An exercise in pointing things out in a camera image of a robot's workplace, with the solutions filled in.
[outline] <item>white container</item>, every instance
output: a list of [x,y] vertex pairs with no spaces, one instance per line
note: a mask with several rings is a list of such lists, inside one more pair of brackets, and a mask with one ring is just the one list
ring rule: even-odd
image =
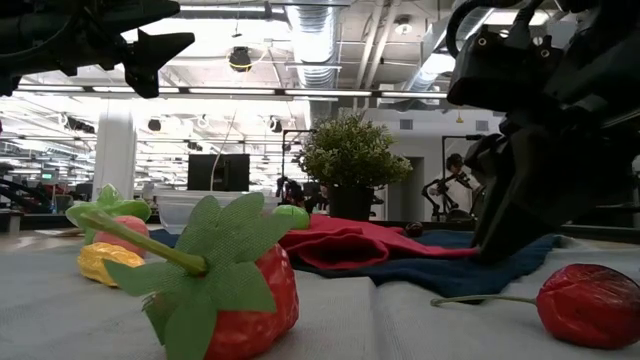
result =
[[[198,201],[207,195],[213,195],[218,200],[220,207],[229,205],[233,200],[247,192],[221,192],[221,191],[179,191],[179,190],[158,190],[154,191],[160,222],[170,234],[179,235],[187,226],[191,211]],[[271,214],[278,206],[279,198],[264,198],[263,212]]]

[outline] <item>black robotic arm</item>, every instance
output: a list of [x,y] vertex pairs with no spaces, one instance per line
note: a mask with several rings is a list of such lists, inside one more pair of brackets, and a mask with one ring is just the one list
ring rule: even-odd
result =
[[180,12],[169,0],[0,1],[0,96],[11,96],[24,75],[78,67],[113,70],[144,98],[159,95],[158,70],[194,41],[191,33],[120,35]]
[[[470,0],[461,13],[488,3]],[[487,183],[473,244],[486,262],[628,188],[640,154],[640,107],[630,91],[640,85],[640,2],[558,1],[564,11],[589,10],[563,50],[549,36],[531,41],[527,24],[539,3],[528,2],[506,39],[487,27],[469,38],[448,93],[452,104],[507,113],[502,135],[481,139],[465,159]],[[449,28],[454,55],[456,23]]]

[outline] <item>pepper stem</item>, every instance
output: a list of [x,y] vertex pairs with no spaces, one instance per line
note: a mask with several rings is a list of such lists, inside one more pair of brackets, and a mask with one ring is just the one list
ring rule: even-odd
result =
[[464,302],[464,301],[477,301],[477,300],[507,300],[507,301],[516,301],[523,302],[528,304],[536,305],[535,299],[528,299],[516,296],[505,296],[505,295],[473,295],[473,296],[460,296],[454,298],[444,298],[444,299],[433,299],[431,300],[431,306],[440,306],[442,304],[451,303],[451,302]]
[[104,211],[88,211],[79,216],[78,222],[82,223],[84,227],[115,235],[122,240],[149,251],[150,253],[163,257],[167,261],[184,268],[191,275],[198,276],[207,272],[207,263],[202,256],[186,254],[155,240],[149,239],[148,237],[115,222]]

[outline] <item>red fabric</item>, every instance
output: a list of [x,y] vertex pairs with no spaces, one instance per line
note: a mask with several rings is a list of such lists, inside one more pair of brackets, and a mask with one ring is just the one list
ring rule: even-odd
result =
[[312,215],[307,230],[293,230],[280,245],[289,256],[299,257],[319,269],[355,269],[399,258],[461,258],[476,249],[446,249],[421,245],[404,237],[401,228]]

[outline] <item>blue cloth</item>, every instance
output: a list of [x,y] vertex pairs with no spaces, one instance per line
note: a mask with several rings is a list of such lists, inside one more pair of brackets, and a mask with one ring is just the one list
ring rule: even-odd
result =
[[[448,248],[465,248],[473,234],[455,231],[430,231],[414,239],[420,244]],[[151,237],[174,246],[177,236],[164,230],[152,231]],[[322,270],[292,259],[293,268],[326,278],[367,276],[377,285],[391,281],[408,281],[444,297],[498,294],[509,283],[536,271],[553,249],[558,236],[547,235],[529,244],[508,259],[494,265],[482,265],[472,259],[397,259],[353,270]]]

